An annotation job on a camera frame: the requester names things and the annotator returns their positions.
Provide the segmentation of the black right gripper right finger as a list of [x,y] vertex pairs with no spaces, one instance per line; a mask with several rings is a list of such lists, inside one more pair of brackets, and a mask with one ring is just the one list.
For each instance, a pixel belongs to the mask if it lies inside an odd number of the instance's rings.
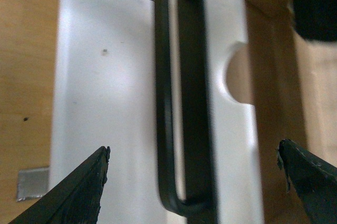
[[277,165],[294,187],[311,223],[336,223],[336,167],[290,139],[280,141]]

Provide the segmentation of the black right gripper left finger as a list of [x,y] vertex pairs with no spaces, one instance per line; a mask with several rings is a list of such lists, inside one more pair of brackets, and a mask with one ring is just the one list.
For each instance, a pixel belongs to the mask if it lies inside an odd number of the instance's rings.
[[110,147],[100,147],[10,223],[97,223]]

